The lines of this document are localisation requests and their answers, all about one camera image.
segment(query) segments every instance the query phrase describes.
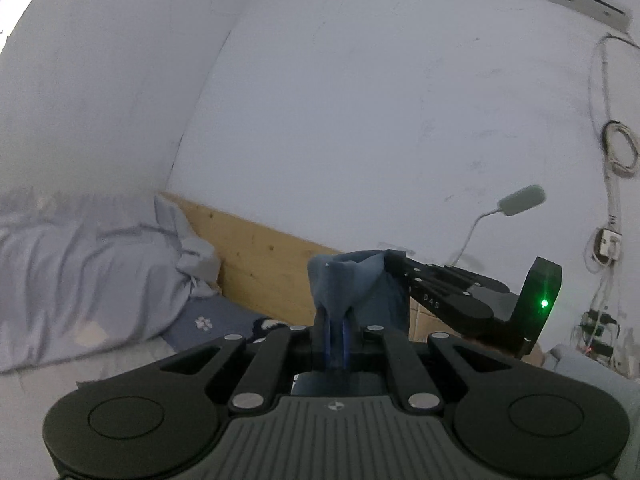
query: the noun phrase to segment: wall socket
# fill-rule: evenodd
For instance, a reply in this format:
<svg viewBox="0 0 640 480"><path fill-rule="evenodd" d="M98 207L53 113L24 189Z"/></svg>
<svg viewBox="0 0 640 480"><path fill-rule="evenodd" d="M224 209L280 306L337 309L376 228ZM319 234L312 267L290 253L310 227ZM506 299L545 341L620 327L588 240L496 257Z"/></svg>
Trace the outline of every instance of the wall socket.
<svg viewBox="0 0 640 480"><path fill-rule="evenodd" d="M619 260L622 252L622 235L610 229L600 231L598 254L606 260Z"/></svg>

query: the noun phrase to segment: white wall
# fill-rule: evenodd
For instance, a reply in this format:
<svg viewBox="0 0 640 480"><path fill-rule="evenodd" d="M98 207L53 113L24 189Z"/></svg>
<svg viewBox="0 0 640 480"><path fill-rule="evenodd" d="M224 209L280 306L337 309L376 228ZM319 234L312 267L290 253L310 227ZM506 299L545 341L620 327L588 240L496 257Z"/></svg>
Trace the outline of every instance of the white wall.
<svg viewBox="0 0 640 480"><path fill-rule="evenodd" d="M0 55L0 190L162 189L247 0L33 0Z"/></svg>
<svg viewBox="0 0 640 480"><path fill-rule="evenodd" d="M548 348L598 281L582 260L606 222L587 80L606 31L542 0L252 0L168 189L340 250L388 242L443 263L478 214L542 184L545 205L485 219L463 264L517 292L536 256L561 264ZM614 111L640 131L640 57L610 49ZM639 199L625 182L622 299L640 326Z"/></svg>

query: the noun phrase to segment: dark blue pillowcase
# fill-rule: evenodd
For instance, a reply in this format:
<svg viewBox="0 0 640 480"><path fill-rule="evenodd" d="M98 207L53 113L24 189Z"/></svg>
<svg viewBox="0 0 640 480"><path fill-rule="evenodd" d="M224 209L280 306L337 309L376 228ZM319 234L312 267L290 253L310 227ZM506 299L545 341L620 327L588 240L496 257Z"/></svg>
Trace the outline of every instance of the dark blue pillowcase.
<svg viewBox="0 0 640 480"><path fill-rule="evenodd" d="M240 334L250 339L258 314L224 296L196 298L187 301L180 316L162 334L176 352L212 341L226 334Z"/></svg>

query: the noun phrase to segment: light gray fabric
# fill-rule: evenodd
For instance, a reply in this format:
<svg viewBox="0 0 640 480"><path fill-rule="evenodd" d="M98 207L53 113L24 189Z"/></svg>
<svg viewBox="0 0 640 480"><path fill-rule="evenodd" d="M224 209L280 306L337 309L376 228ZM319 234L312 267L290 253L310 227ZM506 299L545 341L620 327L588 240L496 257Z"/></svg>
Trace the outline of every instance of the light gray fabric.
<svg viewBox="0 0 640 480"><path fill-rule="evenodd" d="M77 382L107 379L173 354L157 337L73 361L0 374L0 479L58 477L42 441L42 421Z"/></svg>
<svg viewBox="0 0 640 480"><path fill-rule="evenodd" d="M629 381L601 364L569 348L557 345L545 355L543 368L607 392L625 409L631 434L620 457L615 477L618 480L640 478L640 384Z"/></svg>
<svg viewBox="0 0 640 480"><path fill-rule="evenodd" d="M0 372L149 339L219 265L159 195L0 196Z"/></svg>

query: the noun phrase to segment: bed sheet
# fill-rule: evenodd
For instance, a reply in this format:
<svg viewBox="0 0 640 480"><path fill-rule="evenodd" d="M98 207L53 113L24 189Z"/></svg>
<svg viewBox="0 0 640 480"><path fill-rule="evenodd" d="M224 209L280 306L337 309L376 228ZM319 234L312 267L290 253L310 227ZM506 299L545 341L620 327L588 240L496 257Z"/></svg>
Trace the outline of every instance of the bed sheet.
<svg viewBox="0 0 640 480"><path fill-rule="evenodd" d="M42 441L47 410L78 382L106 379L175 354L161 337L74 361L0 374L0 479L55 480Z"/></svg>

